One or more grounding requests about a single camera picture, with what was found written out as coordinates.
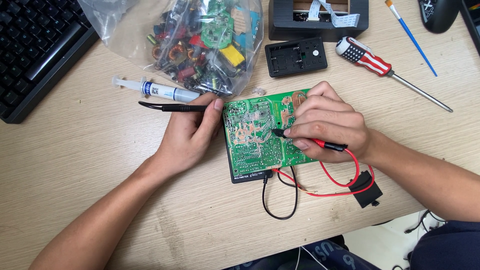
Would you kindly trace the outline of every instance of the navy blue clothing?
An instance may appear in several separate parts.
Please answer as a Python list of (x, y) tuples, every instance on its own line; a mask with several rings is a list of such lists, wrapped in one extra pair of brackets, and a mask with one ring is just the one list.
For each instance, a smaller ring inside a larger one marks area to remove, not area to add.
[[(322, 240), (304, 247), (329, 270), (380, 270), (330, 240)], [(230, 267), (228, 270), (294, 270), (298, 252), (299, 250), (294, 248)], [(297, 269), (324, 270), (303, 249)], [(410, 269), (480, 269), (480, 223), (450, 221), (438, 229), (429, 231), (413, 249)]]

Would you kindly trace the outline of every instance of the green circuit board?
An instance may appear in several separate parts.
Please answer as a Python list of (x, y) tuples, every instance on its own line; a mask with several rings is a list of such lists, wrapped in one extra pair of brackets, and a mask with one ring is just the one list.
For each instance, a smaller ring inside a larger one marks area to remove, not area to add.
[(233, 18), (227, 12), (225, 0), (210, 0), (207, 15), (202, 17), (201, 39), (205, 46), (224, 49), (232, 43)]
[(289, 128), (294, 110), (306, 100), (308, 89), (229, 102), (223, 120), (227, 152), (234, 176), (312, 162), (292, 139), (275, 136), (272, 129)]

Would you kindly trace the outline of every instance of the computer mouse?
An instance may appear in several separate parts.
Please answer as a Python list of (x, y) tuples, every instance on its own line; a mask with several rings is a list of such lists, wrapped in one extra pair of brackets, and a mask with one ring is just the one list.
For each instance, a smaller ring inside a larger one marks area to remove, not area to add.
[(423, 25), (433, 33), (448, 30), (460, 10), (460, 0), (419, 0)]

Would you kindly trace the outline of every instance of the keyboard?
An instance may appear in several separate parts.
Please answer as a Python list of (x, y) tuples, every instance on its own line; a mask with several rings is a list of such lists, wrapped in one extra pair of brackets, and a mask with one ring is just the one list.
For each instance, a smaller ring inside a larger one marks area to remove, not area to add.
[(0, 118), (21, 123), (97, 40), (77, 0), (0, 0)]

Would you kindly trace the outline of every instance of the wooden desk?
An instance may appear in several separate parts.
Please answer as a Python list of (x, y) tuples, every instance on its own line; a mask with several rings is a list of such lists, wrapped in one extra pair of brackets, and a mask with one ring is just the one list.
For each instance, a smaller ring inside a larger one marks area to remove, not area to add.
[[(405, 79), (455, 112), (448, 113), (391, 78), (379, 78), (336, 55), (325, 43), (328, 68), (272, 79), (264, 50), (252, 80), (267, 94), (309, 88), (326, 80), (365, 115), (367, 124), (413, 149), (480, 173), (480, 61), (461, 15), (445, 34), (427, 32), (415, 0), (396, 3), (438, 73), (434, 77), (382, 2), (371, 1), (370, 28), (359, 40), (392, 63)], [(267, 25), (268, 1), (264, 1)], [(265, 34), (264, 44), (270, 43)], [(136, 104), (138, 93), (113, 89), (114, 74), (147, 76), (96, 43), (21, 125), (1, 123), (0, 268), (26, 269), (69, 222), (125, 179), (160, 143), (169, 115)], [(337, 179), (352, 164), (329, 165)], [(299, 181), (326, 193), (343, 191), (317, 163), (297, 167)], [(108, 269), (221, 269), (397, 218), (422, 208), (391, 179), (375, 171), (384, 195), (361, 209), (353, 196), (300, 194), (287, 221), (262, 207), (262, 182), (232, 184), (219, 136), (201, 164), (160, 188), (122, 238)], [(270, 209), (289, 213), (294, 192), (272, 179)]]

